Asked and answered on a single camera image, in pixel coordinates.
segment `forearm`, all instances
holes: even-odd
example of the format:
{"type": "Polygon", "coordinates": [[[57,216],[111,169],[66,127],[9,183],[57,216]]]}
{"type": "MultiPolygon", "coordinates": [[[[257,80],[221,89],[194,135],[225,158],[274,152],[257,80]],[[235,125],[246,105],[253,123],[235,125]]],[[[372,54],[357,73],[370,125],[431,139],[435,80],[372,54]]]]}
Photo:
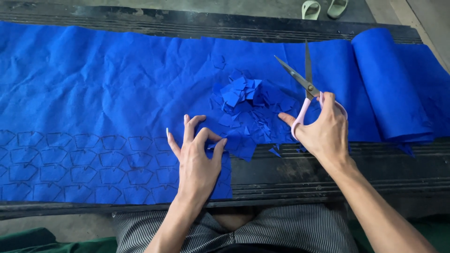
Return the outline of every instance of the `forearm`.
{"type": "Polygon", "coordinates": [[[202,209],[203,203],[177,195],[161,226],[145,253],[180,252],[189,228],[202,209]]]}
{"type": "Polygon", "coordinates": [[[328,166],[377,253],[436,252],[359,172],[353,159],[328,166]]]}

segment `black workbench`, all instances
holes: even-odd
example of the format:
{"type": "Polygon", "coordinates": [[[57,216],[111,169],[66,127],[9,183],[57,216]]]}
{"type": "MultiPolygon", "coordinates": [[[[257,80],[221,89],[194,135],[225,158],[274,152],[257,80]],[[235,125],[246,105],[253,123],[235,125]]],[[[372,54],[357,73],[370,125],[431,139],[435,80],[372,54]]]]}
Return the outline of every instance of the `black workbench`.
{"type": "MultiPolygon", "coordinates": [[[[422,43],[407,26],[308,21],[109,6],[66,6],[16,1],[0,2],[0,20],[26,24],[82,26],[115,32],[200,38],[212,36],[256,42],[351,40],[373,27],[391,31],[397,43],[422,43]]],[[[450,196],[450,138],[413,147],[415,158],[392,144],[351,143],[351,156],[383,195],[450,196]]],[[[309,153],[281,145],[278,158],[271,145],[259,145],[250,163],[232,159],[233,199],[210,201],[208,207],[330,202],[343,199],[336,184],[309,153]]],[[[167,209],[159,205],[0,202],[0,219],[34,215],[167,209]]]]}

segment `white slipper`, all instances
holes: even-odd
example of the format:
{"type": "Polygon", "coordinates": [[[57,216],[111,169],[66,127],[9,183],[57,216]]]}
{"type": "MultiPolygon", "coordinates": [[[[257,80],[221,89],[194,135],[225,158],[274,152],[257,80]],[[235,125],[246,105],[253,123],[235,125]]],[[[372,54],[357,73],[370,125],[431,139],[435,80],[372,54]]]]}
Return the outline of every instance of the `white slipper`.
{"type": "Polygon", "coordinates": [[[341,17],[344,10],[347,8],[348,1],[349,0],[332,0],[327,15],[333,19],[341,17]]]}
{"type": "Polygon", "coordinates": [[[301,13],[302,19],[317,20],[320,13],[320,4],[314,0],[306,1],[301,7],[301,13]]]}

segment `wrinkled fabric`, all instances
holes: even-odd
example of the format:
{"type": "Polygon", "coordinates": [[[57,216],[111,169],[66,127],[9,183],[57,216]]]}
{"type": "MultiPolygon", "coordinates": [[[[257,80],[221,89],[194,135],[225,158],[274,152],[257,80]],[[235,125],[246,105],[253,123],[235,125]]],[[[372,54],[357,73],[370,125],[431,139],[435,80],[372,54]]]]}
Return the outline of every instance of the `wrinkled fabric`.
{"type": "MultiPolygon", "coordinates": [[[[165,132],[181,145],[184,114],[206,115],[198,129],[246,160],[257,144],[295,143],[277,114],[296,117],[305,92],[274,55],[304,75],[304,44],[5,22],[0,31],[1,200],[171,202],[179,163],[165,132]]],[[[348,112],[349,141],[450,135],[450,77],[427,46],[372,29],[352,43],[311,42],[310,54],[314,85],[348,112]]],[[[305,124],[319,113],[313,102],[305,124]]],[[[230,182],[225,152],[211,198],[231,198],[230,182]]]]}

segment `gray striped shorts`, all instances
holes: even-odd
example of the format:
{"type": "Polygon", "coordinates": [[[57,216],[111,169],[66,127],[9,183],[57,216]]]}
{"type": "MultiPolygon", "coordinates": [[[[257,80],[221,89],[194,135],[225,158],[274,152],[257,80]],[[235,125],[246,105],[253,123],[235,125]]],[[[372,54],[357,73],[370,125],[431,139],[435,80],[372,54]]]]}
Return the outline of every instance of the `gray striped shorts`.
{"type": "MultiPolygon", "coordinates": [[[[114,215],[117,253],[142,253],[156,234],[167,211],[114,215]]],[[[191,226],[181,253],[207,253],[230,244],[271,244],[311,253],[357,253],[355,241],[337,210],[324,204],[273,207],[234,232],[227,231],[207,212],[191,226]]]]}

